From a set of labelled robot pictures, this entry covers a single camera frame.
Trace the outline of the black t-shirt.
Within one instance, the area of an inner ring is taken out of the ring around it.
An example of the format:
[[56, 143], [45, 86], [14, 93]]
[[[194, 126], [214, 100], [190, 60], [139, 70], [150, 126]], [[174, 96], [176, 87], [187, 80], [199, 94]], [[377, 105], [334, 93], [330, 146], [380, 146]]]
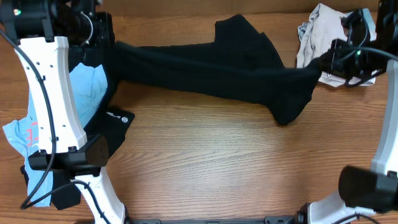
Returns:
[[104, 64], [121, 80], [264, 105], [279, 125], [299, 116], [321, 75], [318, 60], [285, 67], [268, 37], [240, 14], [215, 23], [213, 42], [133, 47], [118, 41]]

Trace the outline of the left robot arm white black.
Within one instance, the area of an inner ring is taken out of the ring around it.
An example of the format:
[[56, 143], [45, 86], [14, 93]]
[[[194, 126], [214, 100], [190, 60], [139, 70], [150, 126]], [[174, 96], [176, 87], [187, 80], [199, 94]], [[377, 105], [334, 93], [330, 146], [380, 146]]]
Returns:
[[95, 223], [127, 223], [106, 165], [104, 136], [87, 136], [75, 106], [68, 52], [104, 50], [114, 44], [112, 17], [97, 12], [97, 1], [1, 2], [1, 35], [24, 68], [39, 127], [38, 150], [30, 167], [44, 174], [66, 172], [83, 194]]

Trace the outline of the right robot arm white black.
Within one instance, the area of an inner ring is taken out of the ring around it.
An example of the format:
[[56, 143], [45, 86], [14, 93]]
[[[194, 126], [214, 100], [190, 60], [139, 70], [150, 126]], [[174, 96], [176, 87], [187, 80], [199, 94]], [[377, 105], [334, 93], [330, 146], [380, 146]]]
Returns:
[[379, 1], [375, 40], [360, 9], [341, 21], [348, 39], [335, 39], [320, 60], [322, 71], [365, 82], [383, 73], [388, 94], [382, 133], [370, 169], [346, 166], [338, 190], [304, 205], [294, 223], [351, 223], [397, 210], [397, 1]]

